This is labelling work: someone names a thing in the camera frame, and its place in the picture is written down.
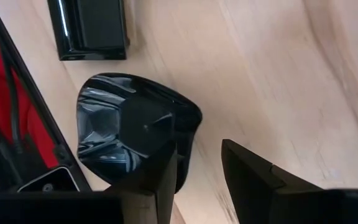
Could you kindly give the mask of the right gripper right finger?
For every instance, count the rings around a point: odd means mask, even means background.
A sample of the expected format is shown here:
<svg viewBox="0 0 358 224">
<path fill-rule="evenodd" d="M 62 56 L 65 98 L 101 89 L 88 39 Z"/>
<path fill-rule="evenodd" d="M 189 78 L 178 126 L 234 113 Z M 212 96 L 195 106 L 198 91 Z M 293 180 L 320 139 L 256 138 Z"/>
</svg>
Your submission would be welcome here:
<svg viewBox="0 0 358 224">
<path fill-rule="evenodd" d="M 240 224 L 269 224 L 270 206 L 276 192 L 321 189 L 230 139 L 222 140 L 221 159 Z"/>
</svg>

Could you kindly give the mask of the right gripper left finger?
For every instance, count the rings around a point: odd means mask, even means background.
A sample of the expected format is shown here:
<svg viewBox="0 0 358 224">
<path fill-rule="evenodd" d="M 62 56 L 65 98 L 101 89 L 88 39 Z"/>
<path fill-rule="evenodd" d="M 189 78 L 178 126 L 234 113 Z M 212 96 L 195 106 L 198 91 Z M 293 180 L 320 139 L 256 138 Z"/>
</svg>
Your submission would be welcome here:
<svg viewBox="0 0 358 224">
<path fill-rule="evenodd" d="M 123 224 L 170 224 L 177 182 L 177 144 L 168 141 L 141 167 L 112 184 Z"/>
</svg>

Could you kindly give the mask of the black leaf-shaped plate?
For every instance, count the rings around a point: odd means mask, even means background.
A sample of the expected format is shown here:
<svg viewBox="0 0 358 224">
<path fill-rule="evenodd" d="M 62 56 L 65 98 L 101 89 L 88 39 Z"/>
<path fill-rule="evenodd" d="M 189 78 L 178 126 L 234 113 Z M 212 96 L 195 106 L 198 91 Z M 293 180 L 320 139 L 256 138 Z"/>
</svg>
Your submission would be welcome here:
<svg viewBox="0 0 358 224">
<path fill-rule="evenodd" d="M 167 86 L 126 73 L 99 73 L 84 83 L 77 97 L 77 156 L 114 185 L 171 146 L 178 153 L 179 191 L 202 119 L 194 102 Z"/>
</svg>

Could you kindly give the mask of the black device with silver edge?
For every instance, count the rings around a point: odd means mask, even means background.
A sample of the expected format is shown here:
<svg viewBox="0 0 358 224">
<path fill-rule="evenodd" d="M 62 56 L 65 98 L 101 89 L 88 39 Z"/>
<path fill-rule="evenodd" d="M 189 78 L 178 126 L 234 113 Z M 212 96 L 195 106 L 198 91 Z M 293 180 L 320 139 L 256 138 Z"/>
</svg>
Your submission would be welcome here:
<svg viewBox="0 0 358 224">
<path fill-rule="evenodd" d="M 65 166 L 52 169 L 45 174 L 31 180 L 17 192 L 79 192 L 80 189 L 75 182 L 71 172 Z"/>
</svg>

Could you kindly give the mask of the small black square plate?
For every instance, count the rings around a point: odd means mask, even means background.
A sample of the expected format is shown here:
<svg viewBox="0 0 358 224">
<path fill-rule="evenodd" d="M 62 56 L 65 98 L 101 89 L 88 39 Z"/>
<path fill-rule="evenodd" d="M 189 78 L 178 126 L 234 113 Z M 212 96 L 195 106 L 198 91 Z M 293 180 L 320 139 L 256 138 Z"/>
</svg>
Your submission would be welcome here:
<svg viewBox="0 0 358 224">
<path fill-rule="evenodd" d="M 125 60 L 123 0 L 47 0 L 59 60 Z"/>
</svg>

